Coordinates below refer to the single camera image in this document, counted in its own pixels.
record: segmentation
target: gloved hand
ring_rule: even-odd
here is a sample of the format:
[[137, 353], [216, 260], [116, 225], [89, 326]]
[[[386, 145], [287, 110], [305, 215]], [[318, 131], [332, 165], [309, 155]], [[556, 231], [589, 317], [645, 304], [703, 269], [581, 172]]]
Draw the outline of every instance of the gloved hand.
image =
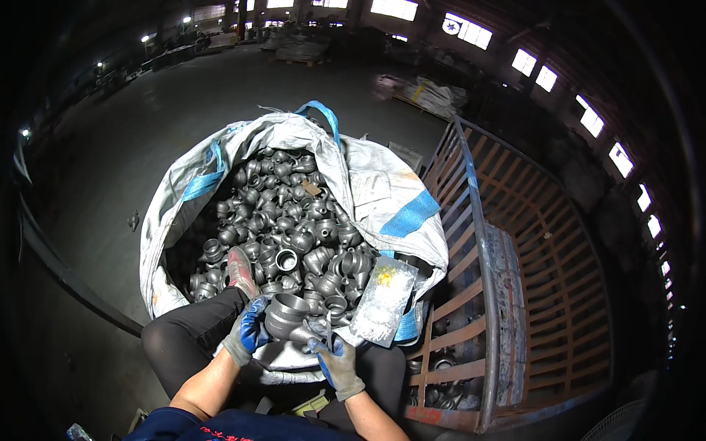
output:
[[333, 340], [333, 352], [314, 338], [309, 339], [309, 348], [318, 357], [318, 364], [326, 380], [336, 389], [338, 401], [345, 401], [363, 392], [365, 384], [355, 373], [353, 346], [336, 335]]
[[241, 368], [250, 363], [253, 352], [267, 343], [270, 338], [265, 331], [265, 323], [259, 320], [267, 304], [268, 300], [265, 297], [251, 300], [238, 316], [238, 320], [235, 320], [230, 334], [223, 339], [223, 347], [233, 357], [235, 364]]

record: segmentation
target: concrete floor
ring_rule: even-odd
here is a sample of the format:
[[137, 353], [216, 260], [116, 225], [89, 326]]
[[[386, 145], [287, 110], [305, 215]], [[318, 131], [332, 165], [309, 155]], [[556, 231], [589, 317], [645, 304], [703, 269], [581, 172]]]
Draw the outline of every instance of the concrete floor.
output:
[[[393, 82], [384, 75], [398, 69], [308, 68], [268, 56], [239, 47], [146, 73], [105, 101], [85, 99], [56, 128], [55, 148], [69, 164], [57, 166], [49, 202], [33, 210], [76, 273], [141, 324], [148, 315], [138, 287], [139, 233], [127, 218], [146, 211], [176, 158], [226, 124], [265, 113], [258, 104], [295, 110], [318, 99], [336, 113], [341, 133], [414, 148], [424, 163], [436, 148], [446, 123], [389, 99]], [[96, 440], [125, 436], [137, 408], [168, 403], [138, 339], [73, 300], [36, 259], [25, 255], [13, 283], [10, 340], [53, 433], [78, 422]], [[420, 427], [426, 439], [440, 433]]]

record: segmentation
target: forearm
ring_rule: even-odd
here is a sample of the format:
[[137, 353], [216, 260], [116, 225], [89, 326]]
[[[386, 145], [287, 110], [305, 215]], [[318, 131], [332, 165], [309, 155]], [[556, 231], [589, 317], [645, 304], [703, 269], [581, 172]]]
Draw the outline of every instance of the forearm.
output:
[[348, 416], [358, 435], [365, 440], [409, 441], [407, 435], [363, 391], [345, 401]]
[[206, 421], [221, 411], [238, 373], [240, 367], [228, 351], [221, 350], [208, 366], [181, 386], [169, 406]]

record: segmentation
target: leg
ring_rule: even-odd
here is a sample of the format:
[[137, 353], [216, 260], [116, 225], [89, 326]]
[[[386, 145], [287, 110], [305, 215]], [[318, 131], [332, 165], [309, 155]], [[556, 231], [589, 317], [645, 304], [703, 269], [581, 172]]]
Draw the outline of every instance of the leg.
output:
[[[356, 372], [370, 397], [393, 419], [397, 417], [405, 378], [405, 355], [396, 346], [369, 346], [356, 354]], [[332, 401], [318, 413], [330, 427], [355, 433], [345, 405]]]
[[170, 399], [211, 361], [247, 303], [241, 289], [227, 287], [215, 297], [171, 310], [144, 327], [147, 360]]

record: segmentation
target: sneaker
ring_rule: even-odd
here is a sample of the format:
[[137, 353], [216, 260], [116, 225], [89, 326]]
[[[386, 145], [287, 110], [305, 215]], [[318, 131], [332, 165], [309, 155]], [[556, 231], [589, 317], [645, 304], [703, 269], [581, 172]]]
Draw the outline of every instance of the sneaker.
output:
[[260, 295], [260, 288], [253, 281], [252, 265], [245, 256], [245, 252], [237, 246], [228, 251], [228, 275], [230, 276], [228, 286], [242, 289], [250, 299]]

